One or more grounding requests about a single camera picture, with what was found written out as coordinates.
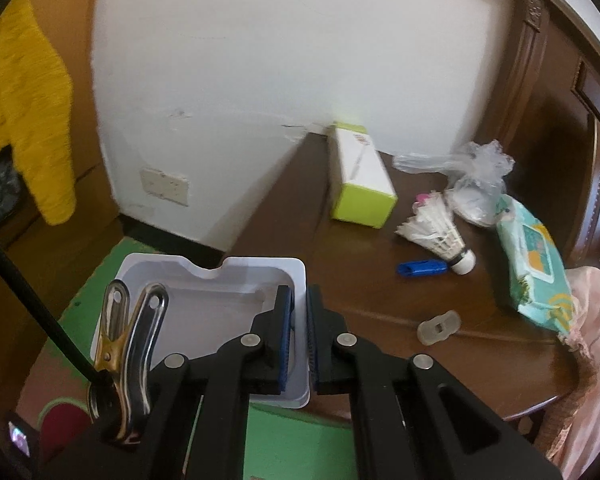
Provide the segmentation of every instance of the red object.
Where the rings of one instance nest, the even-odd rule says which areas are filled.
[[[40,427],[40,457],[48,462],[91,425],[88,413],[68,402],[53,406]]]

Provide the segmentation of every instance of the white wall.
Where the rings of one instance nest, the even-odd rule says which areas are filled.
[[[589,0],[568,0],[600,37]],[[513,0],[97,0],[99,131],[121,210],[225,250],[306,132],[364,124],[379,149],[469,139]],[[139,170],[190,181],[189,206]]]

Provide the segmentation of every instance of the shuttlecock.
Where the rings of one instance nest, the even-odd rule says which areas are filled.
[[[413,212],[415,216],[398,226],[398,235],[442,258],[456,274],[466,274],[475,267],[475,254],[464,245],[440,193],[418,195]]]

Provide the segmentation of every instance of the plastic bag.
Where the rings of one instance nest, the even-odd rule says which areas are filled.
[[[497,140],[469,142],[450,155],[395,155],[393,166],[406,173],[443,173],[449,177],[445,197],[466,221],[481,227],[495,225],[496,202],[505,192],[502,177],[513,169],[513,158],[502,153]]]

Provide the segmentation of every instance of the wet wipes package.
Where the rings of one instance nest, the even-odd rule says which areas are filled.
[[[502,195],[496,205],[496,228],[509,258],[514,306],[537,325],[566,334],[573,317],[573,300],[549,231],[508,195]]]

